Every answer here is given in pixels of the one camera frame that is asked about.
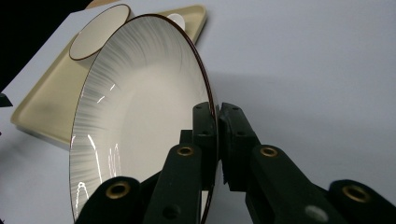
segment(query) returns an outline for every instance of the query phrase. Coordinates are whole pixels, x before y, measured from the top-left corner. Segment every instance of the dark background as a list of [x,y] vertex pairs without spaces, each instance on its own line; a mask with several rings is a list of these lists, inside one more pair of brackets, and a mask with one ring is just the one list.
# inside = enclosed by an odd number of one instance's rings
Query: dark background
[[83,10],[92,0],[59,2],[10,1],[1,16],[0,91],[29,63],[52,33],[75,11]]

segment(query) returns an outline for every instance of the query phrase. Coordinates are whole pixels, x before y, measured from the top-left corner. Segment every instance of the white table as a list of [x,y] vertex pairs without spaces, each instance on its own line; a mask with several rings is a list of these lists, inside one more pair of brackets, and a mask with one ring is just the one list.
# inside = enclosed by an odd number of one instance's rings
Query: white table
[[[136,15],[204,4],[197,48],[219,102],[242,107],[262,143],[282,148],[313,183],[327,189],[353,179],[396,204],[396,2],[122,2]],[[3,91],[14,104],[0,108],[7,224],[73,222],[68,146],[9,119],[72,36],[108,6],[72,13]],[[251,223],[244,197],[219,185],[207,223]]]

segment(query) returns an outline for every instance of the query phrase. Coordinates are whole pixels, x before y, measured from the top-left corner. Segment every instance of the plate surface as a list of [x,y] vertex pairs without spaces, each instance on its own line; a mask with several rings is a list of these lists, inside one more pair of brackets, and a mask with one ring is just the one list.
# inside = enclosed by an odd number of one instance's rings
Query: plate surface
[[[202,102],[215,114],[204,65],[185,32],[158,14],[121,26],[93,62],[78,101],[70,145],[74,218],[109,178],[142,182],[161,171]],[[203,212],[210,194],[203,194]]]

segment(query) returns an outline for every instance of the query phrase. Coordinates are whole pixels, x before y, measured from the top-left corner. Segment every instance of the metal screw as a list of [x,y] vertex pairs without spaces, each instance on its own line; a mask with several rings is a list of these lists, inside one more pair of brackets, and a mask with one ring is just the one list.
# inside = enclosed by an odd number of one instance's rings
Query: metal screw
[[194,153],[192,147],[181,147],[177,150],[177,154],[180,156],[190,156]]
[[106,190],[106,196],[110,199],[118,199],[127,195],[131,190],[131,186],[126,181],[118,181],[112,184]]
[[272,147],[263,147],[260,150],[260,153],[266,157],[275,157],[277,156],[277,150]]
[[356,185],[344,186],[343,192],[348,198],[358,203],[368,203],[371,198],[366,190]]

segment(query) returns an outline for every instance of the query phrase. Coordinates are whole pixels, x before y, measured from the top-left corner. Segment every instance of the beige tray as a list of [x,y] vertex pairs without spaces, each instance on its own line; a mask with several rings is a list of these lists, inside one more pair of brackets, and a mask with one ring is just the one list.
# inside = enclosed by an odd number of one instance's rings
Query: beige tray
[[[186,34],[195,43],[206,21],[205,7],[193,5],[156,14],[167,16],[171,13],[183,16]],[[72,40],[11,116],[11,122],[23,130],[67,145],[70,143],[78,97],[89,72],[88,68],[70,59],[68,50]]]

